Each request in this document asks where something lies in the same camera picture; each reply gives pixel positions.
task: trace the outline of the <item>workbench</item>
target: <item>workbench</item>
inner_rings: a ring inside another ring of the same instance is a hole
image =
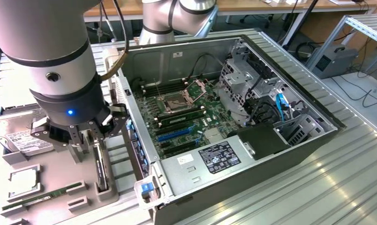
[[[115,6],[112,0],[104,0],[104,9],[107,11],[108,17],[111,21],[119,20]],[[306,3],[298,4],[294,9],[294,13],[298,13],[291,29],[289,30],[289,34],[285,38],[283,45],[290,40],[294,31],[299,25],[299,21],[302,20],[306,10],[312,4],[312,0],[308,0]],[[122,9],[122,13],[125,16],[125,20],[141,20],[143,19],[143,8],[141,0],[119,0],[119,5]],[[372,14],[377,9],[377,1],[368,0],[369,7],[364,7],[366,14]],[[287,14],[291,13],[294,5],[287,3],[278,3],[274,6],[269,5],[261,0],[218,0],[218,15],[227,16],[226,22],[230,22],[233,15],[265,15],[265,14]],[[360,5],[337,5],[329,0],[320,0],[313,12],[337,12],[337,11],[357,11],[360,10]],[[88,10],[84,14],[86,22],[96,22],[99,21],[99,6],[95,6],[91,10]]]
[[[334,91],[263,32],[231,30],[210,33],[209,36],[239,34],[249,36],[348,128],[299,165],[183,219],[178,225],[377,224],[377,131],[369,121],[361,119],[360,112],[349,110]],[[191,38],[190,35],[177,36],[179,41]],[[104,73],[102,51],[123,46],[123,42],[91,45],[99,74]],[[10,87],[15,86],[12,83],[18,82],[18,76],[14,64],[3,55],[0,105],[11,104],[4,96],[15,96],[15,90]],[[19,91],[16,95],[28,94],[24,88],[24,92]],[[151,224],[149,212],[139,208],[133,191],[135,177],[123,143],[108,147],[119,200],[59,223],[62,225]]]

